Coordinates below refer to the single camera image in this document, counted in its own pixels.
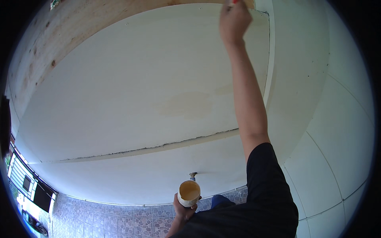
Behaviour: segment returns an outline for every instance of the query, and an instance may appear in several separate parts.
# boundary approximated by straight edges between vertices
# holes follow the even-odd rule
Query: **crack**
[[[64,160],[50,160],[50,161],[44,161],[42,163],[49,163],[49,162],[55,162],[55,163],[57,163],[58,161],[79,160],[79,159],[87,159],[87,158],[94,158],[94,157],[108,156],[108,155],[120,155],[120,154],[124,154],[124,153],[136,152],[136,151],[146,150],[146,149],[163,148],[163,147],[168,146],[168,145],[189,142],[189,141],[193,141],[193,140],[196,140],[196,139],[207,138],[207,137],[210,137],[210,136],[215,136],[215,135],[219,135],[219,134],[222,134],[222,133],[226,133],[226,132],[230,132],[230,131],[237,131],[237,130],[238,130],[238,128],[232,129],[232,130],[227,130],[227,131],[217,132],[217,133],[214,133],[214,134],[211,134],[211,135],[208,135],[208,136],[199,136],[199,137],[195,137],[195,138],[186,139],[186,140],[183,140],[183,141],[170,142],[170,143],[165,143],[165,144],[162,144],[162,145],[157,145],[157,146],[152,146],[152,147],[145,147],[145,148],[140,148],[140,149],[135,149],[135,150],[126,150],[126,151],[120,151],[120,152],[109,153],[109,154],[92,155],[92,156],[87,156],[87,157],[77,157],[77,158],[64,159]]]

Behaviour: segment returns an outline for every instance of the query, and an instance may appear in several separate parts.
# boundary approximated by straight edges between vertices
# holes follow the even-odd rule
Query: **raised arm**
[[[262,94],[243,40],[252,18],[243,0],[232,8],[229,2],[221,11],[219,30],[232,65],[235,116],[247,163],[252,150],[270,140]]]

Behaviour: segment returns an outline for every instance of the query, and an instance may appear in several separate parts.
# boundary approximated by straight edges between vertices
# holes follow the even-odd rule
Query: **cup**
[[[180,184],[177,198],[181,205],[186,208],[190,208],[200,198],[201,190],[198,183],[193,180],[188,180]]]

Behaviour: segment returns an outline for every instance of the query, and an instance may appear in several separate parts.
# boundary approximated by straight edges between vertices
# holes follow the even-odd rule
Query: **white tile wall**
[[[374,104],[368,74],[360,51],[335,10],[326,3],[330,33],[328,74],[359,101],[374,124]]]
[[[345,227],[343,203],[307,221],[311,238],[337,238]]]
[[[356,99],[330,76],[307,132],[331,166],[343,199],[347,198],[368,176],[374,127]]]
[[[311,238],[307,220],[300,220],[296,229],[297,238]]]
[[[351,217],[356,211],[357,205],[361,199],[364,192],[366,182],[361,185],[351,196],[344,200],[344,210],[345,210],[345,224],[347,225]]]
[[[303,134],[284,165],[307,217],[328,210],[341,202],[335,177],[319,148],[307,133]]]
[[[299,199],[299,195],[295,189],[295,186],[292,183],[291,178],[288,175],[288,172],[285,169],[285,167],[282,165],[282,166],[280,166],[280,168],[282,169],[283,174],[285,175],[286,182],[287,182],[288,186],[290,187],[292,199],[294,200],[294,203],[295,203],[296,207],[298,208],[299,220],[304,219],[304,218],[306,218],[306,214],[304,212],[304,208],[303,208],[302,203]]]

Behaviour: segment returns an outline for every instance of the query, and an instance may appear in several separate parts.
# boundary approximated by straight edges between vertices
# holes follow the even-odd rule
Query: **floor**
[[[223,193],[236,204],[246,202],[247,187]],[[202,199],[196,212],[208,210],[211,198]],[[114,206],[59,194],[53,208],[50,237],[164,238],[175,213],[173,205]]]

